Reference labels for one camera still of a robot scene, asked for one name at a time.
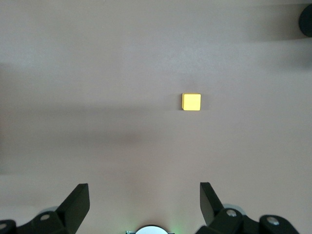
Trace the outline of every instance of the black round object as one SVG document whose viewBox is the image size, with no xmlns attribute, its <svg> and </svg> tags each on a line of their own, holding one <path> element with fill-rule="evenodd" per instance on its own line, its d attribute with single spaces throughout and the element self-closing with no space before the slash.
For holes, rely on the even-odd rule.
<svg viewBox="0 0 312 234">
<path fill-rule="evenodd" d="M 312 4 L 307 6 L 301 13 L 299 27 L 304 35 L 312 38 Z"/>
</svg>

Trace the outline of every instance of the screw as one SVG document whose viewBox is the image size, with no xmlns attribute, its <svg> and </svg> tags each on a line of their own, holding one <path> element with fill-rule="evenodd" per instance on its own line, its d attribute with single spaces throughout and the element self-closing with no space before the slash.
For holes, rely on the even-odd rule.
<svg viewBox="0 0 312 234">
<path fill-rule="evenodd" d="M 2 229 L 5 229 L 6 228 L 6 223 L 2 223 L 2 224 L 0 224 L 0 230 L 2 230 Z"/>
<path fill-rule="evenodd" d="M 276 226 L 279 225 L 278 220 L 277 220 L 276 218 L 272 217 L 272 216 L 267 217 L 267 221 L 268 221 L 269 223 L 273 224 L 273 225 L 276 225 Z"/>
<path fill-rule="evenodd" d="M 44 214 L 43 216 L 41 216 L 40 220 L 44 221 L 44 220 L 47 220 L 49 217 L 50 217 L 49 214 Z"/>
<path fill-rule="evenodd" d="M 227 210 L 226 213 L 228 214 L 228 216 L 231 216 L 231 217 L 236 217 L 237 214 L 234 210 Z"/>
</svg>

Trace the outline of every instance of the yellow cube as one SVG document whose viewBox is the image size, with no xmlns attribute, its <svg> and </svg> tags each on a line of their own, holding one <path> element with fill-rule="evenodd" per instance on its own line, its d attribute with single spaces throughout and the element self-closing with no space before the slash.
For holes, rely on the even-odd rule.
<svg viewBox="0 0 312 234">
<path fill-rule="evenodd" d="M 199 111 L 200 98 L 200 94 L 182 94 L 182 109 L 185 111 Z"/>
</svg>

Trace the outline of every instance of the beige surface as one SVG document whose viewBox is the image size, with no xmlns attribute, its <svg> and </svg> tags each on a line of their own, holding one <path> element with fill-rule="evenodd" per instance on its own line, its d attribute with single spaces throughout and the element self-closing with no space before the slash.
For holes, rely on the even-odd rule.
<svg viewBox="0 0 312 234">
<path fill-rule="evenodd" d="M 0 2 L 0 219 L 82 182 L 79 234 L 204 224 L 199 183 L 311 232 L 309 1 Z M 202 94 L 199 112 L 181 94 Z"/>
</svg>

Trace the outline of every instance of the black plastic bracket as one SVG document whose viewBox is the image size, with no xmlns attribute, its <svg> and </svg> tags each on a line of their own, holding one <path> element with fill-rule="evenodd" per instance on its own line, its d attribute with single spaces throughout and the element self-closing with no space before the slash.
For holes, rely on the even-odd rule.
<svg viewBox="0 0 312 234">
<path fill-rule="evenodd" d="M 235 209 L 225 209 L 210 183 L 200 184 L 200 208 L 206 226 L 196 234 L 299 234 L 282 217 L 264 215 L 256 222 Z"/>
<path fill-rule="evenodd" d="M 299 27 L 304 35 L 312 37 L 312 4 L 307 6 L 299 17 Z"/>
<path fill-rule="evenodd" d="M 75 234 L 89 209 L 88 184 L 79 184 L 55 211 L 41 213 L 20 227 L 14 220 L 0 220 L 0 234 Z"/>
</svg>

